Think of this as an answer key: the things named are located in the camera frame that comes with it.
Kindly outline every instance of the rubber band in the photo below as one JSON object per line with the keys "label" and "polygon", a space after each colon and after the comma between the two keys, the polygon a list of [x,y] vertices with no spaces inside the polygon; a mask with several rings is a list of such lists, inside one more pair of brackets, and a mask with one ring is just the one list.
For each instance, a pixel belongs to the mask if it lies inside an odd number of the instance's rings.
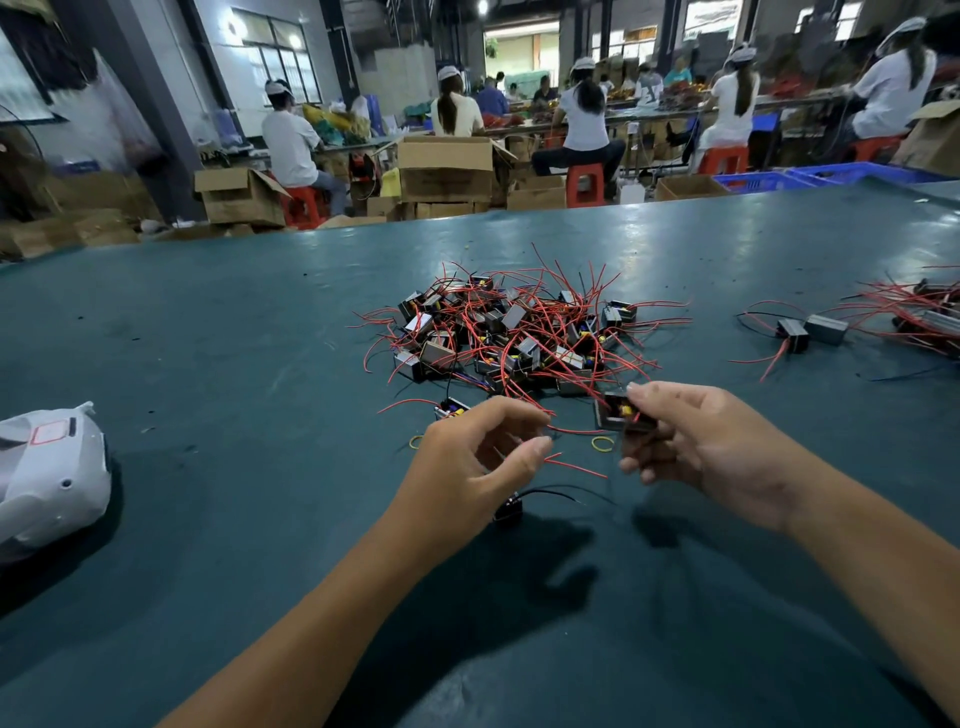
{"label": "rubber band", "polygon": [[[610,443],[610,447],[608,449],[598,448],[597,440],[605,440],[606,442]],[[597,437],[594,437],[592,440],[590,440],[590,445],[597,452],[613,452],[613,446],[615,445],[615,442],[613,441],[612,437],[607,437],[606,435],[598,435]]]}

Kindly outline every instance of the red plastic stool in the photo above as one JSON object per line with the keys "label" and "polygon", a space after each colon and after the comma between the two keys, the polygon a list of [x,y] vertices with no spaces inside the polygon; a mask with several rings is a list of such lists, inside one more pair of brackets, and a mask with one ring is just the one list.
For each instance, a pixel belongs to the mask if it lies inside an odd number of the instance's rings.
{"label": "red plastic stool", "polygon": [[750,147],[716,147],[707,149],[698,172],[702,175],[742,175],[747,171]]}
{"label": "red plastic stool", "polygon": [[315,187],[287,187],[286,190],[290,197],[280,197],[280,204],[288,227],[312,231],[329,218],[322,190]]}
{"label": "red plastic stool", "polygon": [[853,161],[873,161],[880,152],[891,150],[896,153],[903,142],[902,136],[877,136],[873,139],[863,139],[851,144],[856,152],[856,158]]}
{"label": "red plastic stool", "polygon": [[[580,191],[580,178],[590,180],[590,189]],[[603,164],[585,164],[566,170],[566,206],[598,207],[605,205],[603,199]]]}

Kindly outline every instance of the hand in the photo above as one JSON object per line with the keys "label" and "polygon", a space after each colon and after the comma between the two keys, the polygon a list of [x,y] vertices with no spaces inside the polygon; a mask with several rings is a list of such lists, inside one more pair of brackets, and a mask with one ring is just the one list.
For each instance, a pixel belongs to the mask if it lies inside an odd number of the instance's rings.
{"label": "hand", "polygon": [[785,531],[826,467],[725,390],[652,382],[631,384],[627,397],[660,423],[652,435],[624,438],[620,469],[640,470],[645,485],[688,483],[754,525]]}
{"label": "hand", "polygon": [[426,429],[384,514],[428,569],[466,546],[493,512],[543,465],[550,417],[534,405],[494,397]]}

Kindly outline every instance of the blue bin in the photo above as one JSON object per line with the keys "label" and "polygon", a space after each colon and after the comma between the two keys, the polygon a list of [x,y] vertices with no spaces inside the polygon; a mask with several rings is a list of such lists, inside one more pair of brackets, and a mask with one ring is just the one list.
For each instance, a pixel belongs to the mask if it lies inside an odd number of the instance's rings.
{"label": "blue bin", "polygon": [[849,164],[823,164],[817,167],[793,167],[786,174],[799,180],[820,180],[831,184],[853,184],[864,177],[878,177],[896,184],[919,184],[921,182],[944,182],[941,177],[919,169],[892,167],[874,164],[871,161],[855,161]]}
{"label": "blue bin", "polygon": [[782,172],[749,172],[743,175],[714,175],[730,192],[752,195],[755,192],[778,192],[784,189],[810,189],[828,182],[809,182]]}

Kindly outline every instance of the box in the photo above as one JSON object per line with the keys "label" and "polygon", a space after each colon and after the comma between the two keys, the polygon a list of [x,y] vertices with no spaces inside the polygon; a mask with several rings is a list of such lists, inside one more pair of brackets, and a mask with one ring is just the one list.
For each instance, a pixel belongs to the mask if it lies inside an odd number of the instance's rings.
{"label": "box", "polygon": [[417,203],[418,220],[436,220],[441,217],[459,217],[486,212],[489,203]]}
{"label": "box", "polygon": [[393,143],[405,203],[488,203],[493,155],[514,158],[481,136],[404,136]]}
{"label": "box", "polygon": [[528,177],[516,180],[507,195],[507,209],[564,209],[566,175]]}
{"label": "box", "polygon": [[891,163],[960,177],[960,101],[935,101],[911,118],[919,120]]}
{"label": "box", "polygon": [[347,217],[346,215],[336,215],[320,225],[317,230],[356,228],[361,225],[379,225],[385,222],[387,222],[387,218],[385,217]]}
{"label": "box", "polygon": [[197,172],[194,188],[204,200],[211,223],[254,223],[282,228],[280,197],[290,195],[279,182],[245,167],[204,169]]}
{"label": "box", "polygon": [[677,175],[664,177],[657,183],[654,200],[692,200],[698,197],[726,197],[731,192],[710,175]]}
{"label": "box", "polygon": [[13,260],[38,257],[79,244],[73,225],[58,217],[0,225],[0,256]]}
{"label": "box", "polygon": [[163,219],[137,175],[125,177],[116,172],[89,172],[70,177],[48,175],[39,191],[52,212],[110,208],[137,220]]}

